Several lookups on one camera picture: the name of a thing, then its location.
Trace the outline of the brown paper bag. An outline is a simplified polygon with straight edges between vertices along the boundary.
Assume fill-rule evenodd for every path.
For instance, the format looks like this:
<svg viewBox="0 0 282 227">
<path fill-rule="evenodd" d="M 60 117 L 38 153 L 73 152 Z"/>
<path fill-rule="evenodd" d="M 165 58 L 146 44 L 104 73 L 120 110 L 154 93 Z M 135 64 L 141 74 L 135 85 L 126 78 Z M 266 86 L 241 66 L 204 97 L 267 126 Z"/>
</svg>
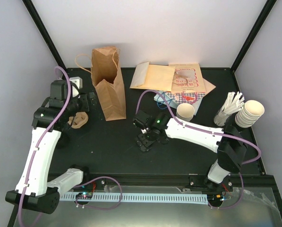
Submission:
<svg viewBox="0 0 282 227">
<path fill-rule="evenodd" d="M 91 60 L 88 70 L 78 63 L 78 57 L 86 56 Z M 97 93 L 106 121 L 126 119 L 126 97 L 120 67 L 120 50 L 107 46 L 92 50 L 92 55 L 79 54 L 75 64 L 91 74 L 92 84 Z"/>
</svg>

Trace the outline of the black sleeved paper cup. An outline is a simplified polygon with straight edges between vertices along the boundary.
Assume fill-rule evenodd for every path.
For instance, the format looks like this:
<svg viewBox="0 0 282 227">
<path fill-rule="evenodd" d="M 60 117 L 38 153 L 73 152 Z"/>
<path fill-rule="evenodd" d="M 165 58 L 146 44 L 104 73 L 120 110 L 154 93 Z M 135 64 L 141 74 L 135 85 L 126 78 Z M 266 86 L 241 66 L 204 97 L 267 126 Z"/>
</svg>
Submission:
<svg viewBox="0 0 282 227">
<path fill-rule="evenodd" d="M 151 149 L 151 147 L 145 147 L 145 146 L 141 146 L 141 147 L 140 147 L 140 150 L 141 150 L 142 152 L 148 152 L 150 149 Z"/>
</svg>

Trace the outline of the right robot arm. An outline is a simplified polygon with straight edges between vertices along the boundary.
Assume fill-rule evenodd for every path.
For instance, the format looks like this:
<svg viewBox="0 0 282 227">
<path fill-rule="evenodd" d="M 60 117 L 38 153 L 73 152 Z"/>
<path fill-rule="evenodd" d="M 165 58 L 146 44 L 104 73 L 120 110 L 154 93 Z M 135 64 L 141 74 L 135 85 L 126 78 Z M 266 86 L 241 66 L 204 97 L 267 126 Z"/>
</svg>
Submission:
<svg viewBox="0 0 282 227">
<path fill-rule="evenodd" d="M 209 128 L 164 113 L 156 117 L 138 111 L 133 125 L 141 130 L 136 144 L 141 151 L 148 151 L 155 142 L 168 143 L 169 139 L 179 139 L 200 145 L 217 154 L 203 185 L 209 191 L 216 191 L 229 174 L 240 172 L 247 145 L 233 126 Z"/>
</svg>

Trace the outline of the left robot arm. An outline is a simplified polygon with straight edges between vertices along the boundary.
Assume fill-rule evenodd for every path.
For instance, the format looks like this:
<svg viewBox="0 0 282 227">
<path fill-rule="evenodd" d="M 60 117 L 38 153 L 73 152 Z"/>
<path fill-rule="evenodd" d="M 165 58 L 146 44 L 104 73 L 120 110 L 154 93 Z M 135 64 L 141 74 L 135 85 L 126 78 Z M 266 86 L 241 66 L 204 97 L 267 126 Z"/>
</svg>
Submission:
<svg viewBox="0 0 282 227">
<path fill-rule="evenodd" d="M 90 99 L 81 91 L 83 81 L 80 77 L 70 79 L 71 98 L 66 103 L 68 86 L 65 80 L 51 83 L 50 96 L 39 107 L 32 122 L 32 142 L 22 176 L 12 191 L 8 191 L 5 200 L 27 210 L 51 214 L 55 211 L 60 197 L 78 186 L 87 188 L 91 183 L 88 167 L 71 165 L 62 175 L 48 181 L 51 159 L 56 146 L 65 142 L 65 128 L 69 118 L 78 112 L 88 112 Z"/>
</svg>

